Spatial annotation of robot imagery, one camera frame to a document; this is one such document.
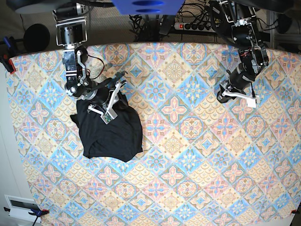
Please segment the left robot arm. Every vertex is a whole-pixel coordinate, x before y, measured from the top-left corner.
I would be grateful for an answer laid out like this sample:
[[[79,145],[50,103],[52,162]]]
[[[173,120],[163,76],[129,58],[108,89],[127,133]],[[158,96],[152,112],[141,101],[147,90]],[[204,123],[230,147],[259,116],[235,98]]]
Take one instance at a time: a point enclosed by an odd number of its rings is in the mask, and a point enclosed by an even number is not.
[[[245,99],[247,106],[256,108],[259,96],[253,82],[269,65],[266,45],[257,27],[253,7],[232,0],[211,0],[209,15],[212,29],[228,44],[238,50],[240,63],[227,71],[226,79],[219,85],[217,100],[226,103],[231,99]]]

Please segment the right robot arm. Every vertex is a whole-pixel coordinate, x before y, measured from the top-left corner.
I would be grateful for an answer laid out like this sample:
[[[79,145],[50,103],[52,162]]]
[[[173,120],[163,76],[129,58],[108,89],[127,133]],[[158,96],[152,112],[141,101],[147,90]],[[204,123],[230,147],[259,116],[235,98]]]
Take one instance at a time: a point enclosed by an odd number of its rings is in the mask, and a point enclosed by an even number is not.
[[[66,93],[87,101],[87,111],[99,114],[105,124],[117,118],[113,106],[121,101],[120,88],[126,83],[122,80],[126,72],[117,72],[111,79],[96,82],[85,65],[90,55],[82,45],[87,41],[86,14],[93,7],[110,8],[114,4],[97,0],[8,0],[6,4],[19,14],[53,13],[56,44],[64,48]]]

